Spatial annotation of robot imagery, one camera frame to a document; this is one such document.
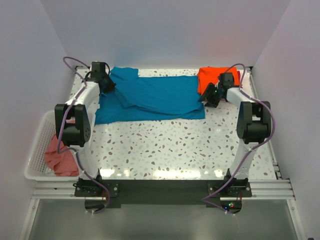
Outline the blue t shirt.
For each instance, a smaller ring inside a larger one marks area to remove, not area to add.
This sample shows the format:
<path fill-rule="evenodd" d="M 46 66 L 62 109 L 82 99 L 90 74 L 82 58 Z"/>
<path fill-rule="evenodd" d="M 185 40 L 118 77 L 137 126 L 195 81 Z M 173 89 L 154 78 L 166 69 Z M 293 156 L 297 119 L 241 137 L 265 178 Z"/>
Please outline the blue t shirt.
<path fill-rule="evenodd" d="M 205 118 L 196 76 L 141 77 L 136 68 L 114 67 L 110 78 L 116 86 L 100 94 L 96 125 Z"/>

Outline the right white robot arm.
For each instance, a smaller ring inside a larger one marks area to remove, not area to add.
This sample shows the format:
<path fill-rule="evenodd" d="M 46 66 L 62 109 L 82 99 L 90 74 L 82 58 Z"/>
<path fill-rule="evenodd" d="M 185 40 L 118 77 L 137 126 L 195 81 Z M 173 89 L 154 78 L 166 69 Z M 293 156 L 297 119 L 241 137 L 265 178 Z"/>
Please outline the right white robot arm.
<path fill-rule="evenodd" d="M 249 177 L 257 148 L 271 136 L 270 103 L 257 100 L 245 93 L 235 84 L 233 74 L 228 72 L 219 75 L 216 85 L 210 83 L 199 99 L 209 108 L 217 108 L 221 100 L 233 104 L 238 109 L 236 133 L 239 145 L 228 174 L 231 178 L 244 180 Z"/>

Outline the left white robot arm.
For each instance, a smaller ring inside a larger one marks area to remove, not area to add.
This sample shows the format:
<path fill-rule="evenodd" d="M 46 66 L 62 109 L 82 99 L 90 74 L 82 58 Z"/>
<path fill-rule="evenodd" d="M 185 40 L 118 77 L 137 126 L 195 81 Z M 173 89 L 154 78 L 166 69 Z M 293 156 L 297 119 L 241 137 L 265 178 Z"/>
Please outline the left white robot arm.
<path fill-rule="evenodd" d="M 104 184 L 95 179 L 99 168 L 91 159 L 91 134 L 95 118 L 89 119 L 87 108 L 100 94 L 110 93 L 116 84 L 110 78 L 110 67 L 105 62 L 93 61 L 82 77 L 80 89 L 66 103 L 54 108 L 57 136 L 56 151 L 62 154 L 71 151 L 79 171 L 79 178 L 89 180 L 86 191 L 99 196 Z"/>

